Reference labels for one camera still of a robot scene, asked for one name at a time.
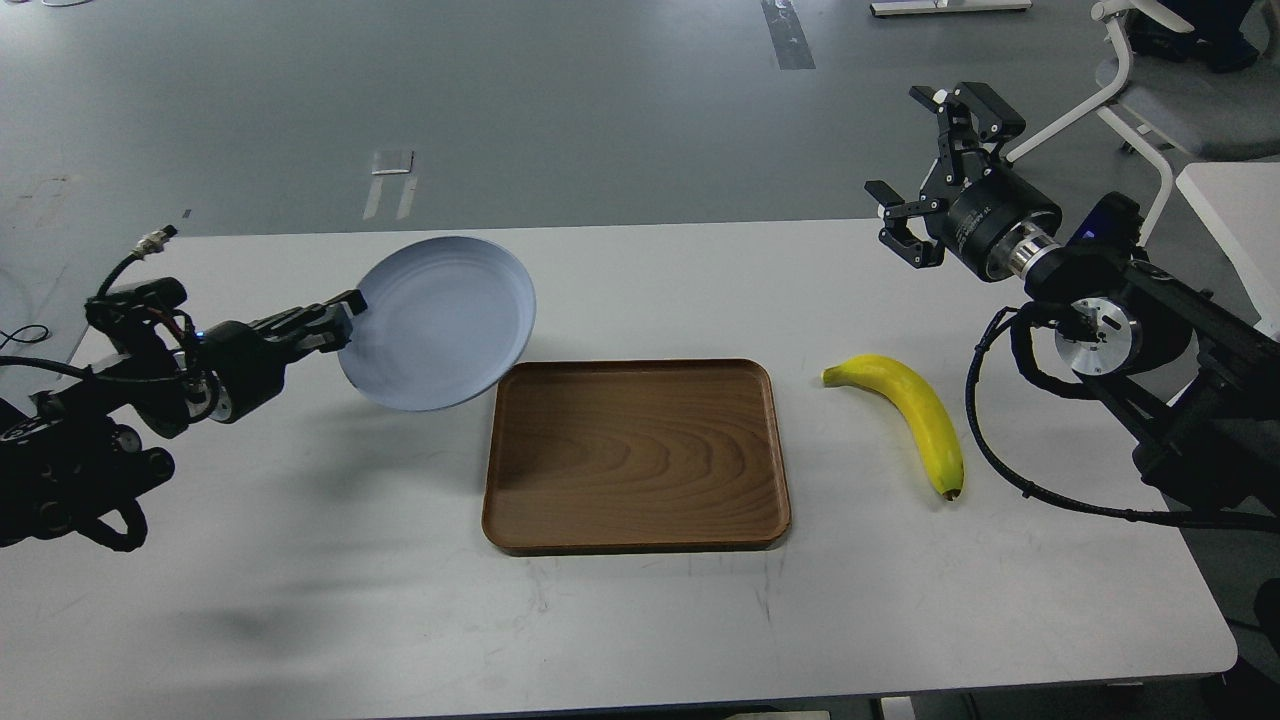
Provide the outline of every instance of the banana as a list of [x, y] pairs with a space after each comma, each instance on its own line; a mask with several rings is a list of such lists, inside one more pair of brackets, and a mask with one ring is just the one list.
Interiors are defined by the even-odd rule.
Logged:
[[906, 365], [883, 355], [858, 355], [822, 372], [824, 387], [858, 386], [887, 397], [915, 436], [929, 482], [946, 500], [964, 488], [964, 456], [947, 409], [929, 383]]

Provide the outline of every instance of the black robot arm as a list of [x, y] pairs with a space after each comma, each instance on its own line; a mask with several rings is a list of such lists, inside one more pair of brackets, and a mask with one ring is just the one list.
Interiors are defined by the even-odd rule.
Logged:
[[[1011, 331], [1019, 370], [1042, 389], [1101, 401], [1138, 441], [1133, 461], [1143, 482], [1193, 515], [1248, 496], [1280, 510], [1280, 343], [1152, 265], [1137, 245], [1138, 205], [1120, 193], [1103, 197], [1068, 242], [1053, 240], [1061, 210], [1000, 156], [1025, 124], [988, 86], [915, 87], [911, 96], [938, 118], [938, 158], [918, 201], [904, 201], [882, 181], [867, 183], [883, 211], [881, 242], [913, 266], [937, 265], [950, 250], [983, 281], [1018, 275], [1032, 302], [998, 329]], [[924, 219], [929, 240], [906, 228], [911, 217]], [[1036, 366], [1036, 327], [1055, 331], [1078, 382]], [[979, 343], [979, 368], [996, 329], [993, 323]], [[1179, 357], [1193, 338], [1199, 370], [1171, 404], [1134, 382]], [[1135, 515], [1116, 516], [1147, 519]]]
[[[163, 240], [175, 232], [166, 231], [157, 231]], [[253, 323], [197, 332], [179, 310], [187, 293], [177, 279], [111, 288], [128, 263], [84, 305], [90, 325], [110, 338], [116, 355], [84, 369], [0, 357], [4, 365], [56, 369], [76, 379], [36, 393], [29, 418], [0, 400], [0, 546], [77, 532], [116, 551], [136, 550], [147, 533], [138, 497], [169, 480], [175, 465], [164, 448], [143, 448], [138, 433], [110, 414], [129, 405], [165, 438], [204, 419], [233, 423], [284, 388], [287, 365], [346, 346], [352, 318], [366, 307], [352, 290]], [[113, 510], [123, 532], [101, 519]]]

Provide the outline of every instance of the wood grain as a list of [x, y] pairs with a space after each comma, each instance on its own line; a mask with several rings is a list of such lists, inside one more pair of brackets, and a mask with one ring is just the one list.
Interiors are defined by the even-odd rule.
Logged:
[[483, 524], [508, 552], [762, 548], [790, 523], [750, 360], [524, 363], [498, 386]]

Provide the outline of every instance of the chair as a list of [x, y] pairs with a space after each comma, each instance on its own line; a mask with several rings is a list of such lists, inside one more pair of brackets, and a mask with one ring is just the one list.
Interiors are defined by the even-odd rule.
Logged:
[[[1102, 90], [1011, 150], [1007, 160], [1016, 161], [1091, 111], [1097, 114], [1124, 138], [1126, 149], [1132, 147], [1160, 173], [1160, 191], [1139, 236], [1139, 243], [1146, 243], [1172, 193], [1174, 172], [1143, 136], [1155, 132], [1199, 160], [1254, 160], [1280, 154], [1280, 67], [1272, 63], [1280, 50], [1280, 0], [1266, 0], [1262, 5], [1271, 35], [1262, 58], [1252, 68], [1225, 74], [1215, 74], [1202, 63], [1135, 56], [1125, 29], [1129, 13], [1140, 12], [1135, 6], [1140, 4], [1106, 0], [1093, 6], [1093, 19], [1106, 26], [1116, 51], [1115, 58], [1097, 68], [1094, 79]], [[1161, 18], [1153, 19], [1175, 32], [1179, 29]], [[1135, 118], [1137, 127], [1116, 114], [1115, 105]]]

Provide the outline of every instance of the cable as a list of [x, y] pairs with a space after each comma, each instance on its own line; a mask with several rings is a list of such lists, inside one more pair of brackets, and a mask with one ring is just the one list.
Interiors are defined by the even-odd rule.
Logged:
[[965, 707], [969, 710], [969, 717], [972, 720], [982, 720], [982, 712], [978, 712], [978, 700], [973, 697], [973, 693], [964, 693]]
[[1005, 320], [1005, 316], [1011, 313], [1016, 314], [1019, 310], [1016, 307], [1002, 307], [998, 313], [996, 313], [996, 315], [991, 319], [991, 323], [987, 325], [986, 332], [983, 332], [982, 340], [979, 340], [978, 345], [974, 346], [973, 363], [969, 365], [969, 374], [965, 378], [964, 409], [965, 416], [969, 420], [969, 429], [973, 430], [973, 439], [978, 445], [978, 450], [982, 451], [983, 457], [987, 459], [987, 462], [991, 464], [992, 469], [995, 469], [1000, 477], [1005, 478], [1011, 486], [1023, 492], [1023, 497], [1034, 497], [1041, 502], [1047, 502], [1048, 505], [1053, 505], [1055, 507], [1061, 507], [1064, 510], [1085, 512], [1089, 515], [1102, 515], [1106, 518], [1120, 518], [1123, 520], [1129, 520], [1130, 523], [1152, 523], [1156, 525], [1185, 529], [1233, 529], [1280, 533], [1280, 519], [1256, 515], [1252, 512], [1120, 510], [1116, 507], [1091, 505], [1088, 502], [1082, 502], [1042, 488], [1041, 486], [1018, 474], [1012, 468], [1000, 460], [996, 451], [987, 445], [987, 439], [983, 437], [982, 428], [978, 424], [977, 391], [978, 382], [982, 377], [983, 357], [991, 350], [991, 346], [996, 342], [996, 340], [1015, 322], [1018, 322], [1016, 315], [1012, 319]]
[[111, 272], [106, 274], [106, 279], [102, 281], [102, 284], [99, 286], [97, 295], [95, 295], [93, 297], [99, 299], [104, 297], [106, 295], [106, 291], [111, 290], [111, 286], [115, 283], [116, 278], [119, 278], [120, 274], [124, 273], [124, 269], [137, 263], [138, 260], [140, 258], [137, 255], [125, 255], [124, 260], [120, 260], [115, 265], [115, 268], [111, 268]]
[[[40, 334], [32, 338], [18, 337], [20, 333], [32, 329], [40, 331]], [[37, 342], [45, 342], [46, 340], [49, 340], [50, 332], [49, 332], [49, 325], [42, 325], [40, 323], [29, 323], [13, 331], [12, 333], [0, 331], [0, 336], [4, 336], [4, 341], [0, 341], [0, 350], [4, 350], [4, 346], [9, 345], [10, 342], [20, 342], [22, 345], [36, 345]]]
[[44, 357], [18, 357], [14, 355], [0, 355], [0, 366], [4, 365], [38, 368], [41, 370], [49, 370], [50, 373], [70, 375], [78, 380], [97, 380], [104, 383], [148, 384], [175, 383], [187, 379], [184, 375], [170, 375], [168, 378], [116, 378], [97, 374], [87, 368], [77, 368], [76, 365], [68, 365], [67, 363], [58, 363], [56, 360], [45, 360]]

